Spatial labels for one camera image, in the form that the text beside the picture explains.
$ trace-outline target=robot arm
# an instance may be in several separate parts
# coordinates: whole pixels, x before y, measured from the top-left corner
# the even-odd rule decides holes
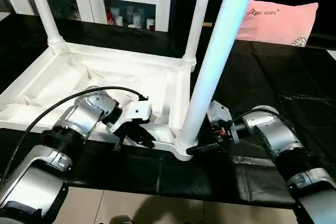
[[[262,109],[278,112],[269,106]],[[239,139],[259,134],[260,141],[284,178],[295,200],[294,212],[299,223],[336,223],[336,183],[319,162],[305,149],[295,131],[275,114],[258,111],[248,113],[225,128],[232,119],[228,108],[214,101],[207,112],[211,124],[218,127],[217,143],[194,147],[191,151],[223,148],[222,142],[239,143]]]
[[[43,132],[44,144],[29,152],[1,189],[0,223],[52,223],[68,191],[63,178],[97,123],[102,121],[121,142],[127,135],[153,147],[154,137],[140,127],[149,122],[151,112],[149,101],[120,108],[105,91],[76,98],[52,129]]]

